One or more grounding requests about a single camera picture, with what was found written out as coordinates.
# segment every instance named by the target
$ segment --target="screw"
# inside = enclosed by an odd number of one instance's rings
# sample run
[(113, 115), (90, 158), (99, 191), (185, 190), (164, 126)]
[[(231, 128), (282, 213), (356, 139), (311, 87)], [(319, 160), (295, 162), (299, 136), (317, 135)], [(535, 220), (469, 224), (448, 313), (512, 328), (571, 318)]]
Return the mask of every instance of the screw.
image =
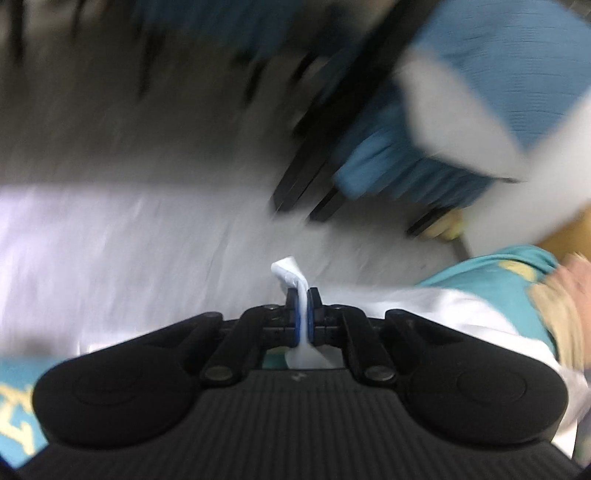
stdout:
[(300, 380), (303, 380), (303, 379), (305, 379), (307, 377), (308, 377), (308, 375), (306, 375), (305, 373), (298, 372), (298, 373), (292, 375), (291, 376), (291, 379), (294, 380), (294, 381), (296, 381), (296, 382), (299, 382)]
[(365, 376), (374, 382), (387, 382), (394, 378), (394, 371), (384, 365), (374, 365), (364, 372)]
[(225, 382), (230, 380), (234, 374), (232, 370), (225, 365), (214, 365), (205, 370), (205, 378), (212, 382)]

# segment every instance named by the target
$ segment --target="teal shirt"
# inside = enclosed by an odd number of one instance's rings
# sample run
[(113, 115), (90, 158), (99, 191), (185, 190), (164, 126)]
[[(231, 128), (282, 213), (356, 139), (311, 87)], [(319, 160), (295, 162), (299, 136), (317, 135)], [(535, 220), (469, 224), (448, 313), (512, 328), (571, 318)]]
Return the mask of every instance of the teal shirt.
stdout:
[(520, 335), (543, 341), (556, 355), (552, 337), (531, 303), (528, 289), (557, 266), (556, 258), (546, 250), (520, 245), (446, 268), (418, 286), (453, 288), (476, 295), (502, 313)]
[(0, 358), (0, 455), (17, 468), (47, 441), (33, 413), (31, 392), (56, 358)]

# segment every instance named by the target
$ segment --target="yellow pattern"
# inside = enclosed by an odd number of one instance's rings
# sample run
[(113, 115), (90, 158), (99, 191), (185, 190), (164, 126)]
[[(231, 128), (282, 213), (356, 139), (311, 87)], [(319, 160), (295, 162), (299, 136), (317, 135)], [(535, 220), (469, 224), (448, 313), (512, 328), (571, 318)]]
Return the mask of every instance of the yellow pattern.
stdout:
[(502, 260), (499, 262), (499, 267), (509, 270), (522, 276), (524, 279), (530, 282), (538, 280), (538, 274), (535, 268), (515, 260)]
[(27, 455), (35, 454), (31, 425), (22, 421), (19, 428), (11, 423), (12, 415), (19, 405), (26, 413), (33, 414), (33, 388), (29, 386), (25, 390), (19, 390), (0, 383), (0, 397), (4, 398), (0, 403), (0, 434), (20, 443)]
[(435, 223), (426, 228), (422, 233), (423, 238), (440, 238), (450, 242), (464, 233), (464, 219), (461, 209), (453, 209), (447, 212)]

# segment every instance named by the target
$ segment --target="black chair leg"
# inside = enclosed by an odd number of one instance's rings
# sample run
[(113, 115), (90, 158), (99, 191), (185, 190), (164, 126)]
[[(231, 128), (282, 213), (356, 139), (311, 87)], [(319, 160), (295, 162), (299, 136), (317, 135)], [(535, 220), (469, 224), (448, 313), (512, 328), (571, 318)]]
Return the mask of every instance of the black chair leg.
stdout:
[(302, 61), (297, 66), (293, 75), (290, 78), (290, 84), (292, 86), (296, 85), (301, 80), (301, 78), (306, 73), (306, 70), (310, 67), (310, 65), (312, 65), (314, 63), (316, 58), (317, 58), (317, 55), (314, 55), (310, 52), (308, 52), (306, 54), (306, 56), (302, 59)]
[(433, 225), (435, 222), (446, 216), (449, 212), (451, 212), (453, 208), (451, 207), (438, 207), (432, 208), (429, 210), (425, 215), (423, 215), (419, 220), (414, 222), (407, 230), (408, 236), (419, 236), (423, 233), (427, 228)]
[(320, 108), (320, 95), (317, 95), (313, 100), (308, 110), (306, 110), (304, 116), (300, 118), (300, 121), (297, 122), (297, 125), (291, 131), (291, 134), (294, 137), (303, 138), (309, 132), (314, 123), (320, 117), (322, 109)]
[(347, 198), (338, 188), (333, 187), (308, 215), (311, 222), (325, 222), (343, 206)]
[(309, 135), (298, 149), (273, 192), (276, 212), (291, 210), (324, 167), (326, 156), (319, 152), (321, 142), (319, 135)]
[(154, 60), (162, 50), (164, 45), (164, 34), (148, 33), (142, 55), (142, 65), (139, 73), (138, 98), (142, 99), (150, 88), (150, 73)]
[(10, 0), (10, 46), (12, 58), (16, 65), (22, 64), (24, 58), (24, 0)]
[(85, 4), (86, 0), (76, 0), (76, 7), (74, 9), (74, 16), (72, 18), (72, 30), (70, 32), (72, 40), (76, 39), (78, 32), (80, 31), (80, 17), (82, 16), (82, 11), (84, 10)]
[(248, 80), (248, 85), (244, 91), (244, 97), (242, 99), (242, 106), (244, 108), (248, 107), (252, 103), (252, 100), (255, 97), (256, 91), (258, 90), (259, 84), (261, 82), (262, 73), (264, 72), (267, 63), (268, 60), (259, 60), (255, 64), (251, 78)]

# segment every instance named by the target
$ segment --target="black ribbed surface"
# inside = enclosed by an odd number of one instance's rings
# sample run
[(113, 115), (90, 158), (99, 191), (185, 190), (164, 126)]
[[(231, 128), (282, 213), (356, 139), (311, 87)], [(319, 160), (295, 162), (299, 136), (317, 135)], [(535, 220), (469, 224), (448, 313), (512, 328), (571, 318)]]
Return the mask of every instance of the black ribbed surface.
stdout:
[(91, 452), (51, 445), (20, 473), (30, 480), (573, 479), (549, 443), (510, 452), (453, 445), (424, 430), (392, 391), (348, 371), (254, 371), (205, 392), (157, 440)]

